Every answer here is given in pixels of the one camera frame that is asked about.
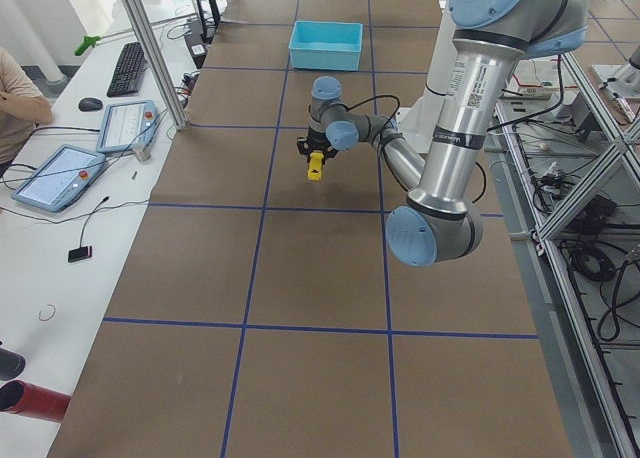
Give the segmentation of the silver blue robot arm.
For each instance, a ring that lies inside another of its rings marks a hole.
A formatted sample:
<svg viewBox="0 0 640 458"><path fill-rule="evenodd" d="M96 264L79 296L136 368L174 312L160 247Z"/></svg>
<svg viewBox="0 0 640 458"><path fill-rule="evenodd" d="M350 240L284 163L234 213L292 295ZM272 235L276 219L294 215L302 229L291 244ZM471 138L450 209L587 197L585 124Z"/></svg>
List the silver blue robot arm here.
<svg viewBox="0 0 640 458"><path fill-rule="evenodd" d="M352 112L340 82L315 80L306 137L297 141L309 164L368 143L407 190L392 211L386 242L398 260L429 266L472 253L481 218L465 192L502 89L519 61L561 55L584 42L589 0L447 0L457 56L432 134L421 157L393 121Z"/></svg>

